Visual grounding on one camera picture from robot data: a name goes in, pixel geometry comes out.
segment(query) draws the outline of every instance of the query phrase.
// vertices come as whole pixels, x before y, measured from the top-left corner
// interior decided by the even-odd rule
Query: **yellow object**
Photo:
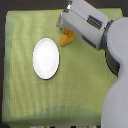
[[[76,34],[72,30],[64,28],[61,35],[60,45],[64,46],[70,43],[75,38],[75,36]]]

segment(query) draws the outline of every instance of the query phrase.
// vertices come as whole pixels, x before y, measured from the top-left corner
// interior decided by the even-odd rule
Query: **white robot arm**
[[[106,62],[118,80],[103,102],[101,128],[128,127],[128,18],[108,20],[84,0],[68,0],[57,27],[69,28],[96,50],[104,49]]]

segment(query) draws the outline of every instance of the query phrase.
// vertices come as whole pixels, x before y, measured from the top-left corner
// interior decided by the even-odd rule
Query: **plate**
[[[33,67],[36,74],[42,79],[51,78],[59,66],[59,51],[49,38],[40,40],[33,51]]]

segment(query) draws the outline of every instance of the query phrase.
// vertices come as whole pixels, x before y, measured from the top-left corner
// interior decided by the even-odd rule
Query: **green cloth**
[[[110,20],[122,17],[120,9],[99,10]],[[103,50],[97,52],[79,37],[59,45],[62,32],[56,21],[61,12],[7,13],[2,120],[12,127],[100,125],[103,99],[116,77]],[[34,47],[45,37],[60,53],[58,71],[49,80],[40,79],[32,64]]]

